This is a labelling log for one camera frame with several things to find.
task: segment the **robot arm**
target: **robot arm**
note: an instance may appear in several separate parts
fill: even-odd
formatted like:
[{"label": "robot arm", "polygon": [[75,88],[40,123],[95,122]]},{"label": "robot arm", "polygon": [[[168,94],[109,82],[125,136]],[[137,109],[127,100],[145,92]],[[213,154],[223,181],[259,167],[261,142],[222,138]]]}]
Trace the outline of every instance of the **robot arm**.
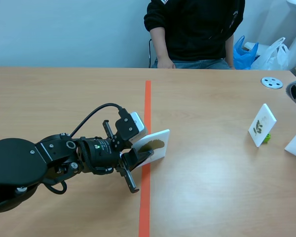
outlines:
[{"label": "robot arm", "polygon": [[[106,139],[72,138],[93,114],[107,106],[119,109],[115,135],[109,121],[105,120]],[[150,157],[153,150],[138,153],[131,146],[146,132],[136,112],[129,114],[116,104],[105,104],[89,114],[70,135],[52,135],[36,144],[19,138],[0,140],[0,212],[11,210],[30,198],[39,184],[55,194],[64,194],[67,190],[65,180],[81,172],[105,175],[115,169],[125,178],[129,190],[136,193],[138,189],[130,171]],[[53,187],[59,183],[62,190]]]}]

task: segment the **gray disc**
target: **gray disc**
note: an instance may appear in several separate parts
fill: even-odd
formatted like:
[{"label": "gray disc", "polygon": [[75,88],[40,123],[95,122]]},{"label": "gray disc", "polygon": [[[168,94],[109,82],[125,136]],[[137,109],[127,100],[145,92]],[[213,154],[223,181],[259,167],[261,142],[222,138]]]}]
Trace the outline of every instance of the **gray disc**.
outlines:
[{"label": "gray disc", "polygon": [[271,89],[280,89],[283,87],[283,83],[280,80],[278,80],[277,78],[269,78],[269,77],[262,78],[261,83],[264,86],[271,88]]}]

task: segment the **orange tape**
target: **orange tape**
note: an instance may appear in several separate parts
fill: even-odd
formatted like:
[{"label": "orange tape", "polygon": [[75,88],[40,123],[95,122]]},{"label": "orange tape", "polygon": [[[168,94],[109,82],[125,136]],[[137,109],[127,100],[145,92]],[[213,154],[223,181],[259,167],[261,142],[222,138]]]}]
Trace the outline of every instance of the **orange tape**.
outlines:
[{"label": "orange tape", "polygon": [[[151,81],[146,81],[145,86],[145,115],[144,123],[151,133]],[[142,167],[142,186],[139,210],[139,237],[150,236],[150,164]]]}]

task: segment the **table surface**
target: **table surface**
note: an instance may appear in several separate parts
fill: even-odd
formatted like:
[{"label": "table surface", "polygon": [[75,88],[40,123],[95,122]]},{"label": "table surface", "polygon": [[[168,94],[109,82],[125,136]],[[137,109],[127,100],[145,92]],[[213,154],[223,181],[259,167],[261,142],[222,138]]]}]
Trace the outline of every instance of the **table surface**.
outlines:
[{"label": "table surface", "polygon": [[[264,87],[262,77],[284,88]],[[0,139],[33,142],[71,132],[100,104],[117,102],[144,117],[151,80],[152,132],[170,129],[166,158],[151,164],[151,237],[296,237],[296,105],[285,94],[290,72],[0,68]],[[277,123],[257,148],[248,128],[263,103]],[[97,113],[77,136],[104,136]],[[141,185],[141,168],[132,172]],[[80,174],[55,195],[33,197],[0,214],[0,237],[136,237],[140,193],[118,173]]]}]

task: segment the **person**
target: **person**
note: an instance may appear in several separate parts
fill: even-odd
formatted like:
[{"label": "person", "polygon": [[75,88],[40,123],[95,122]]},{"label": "person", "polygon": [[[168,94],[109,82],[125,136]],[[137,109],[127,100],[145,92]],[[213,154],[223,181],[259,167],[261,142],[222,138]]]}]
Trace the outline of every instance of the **person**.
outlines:
[{"label": "person", "polygon": [[233,34],[245,0],[151,0],[144,17],[153,68],[234,69]]}]

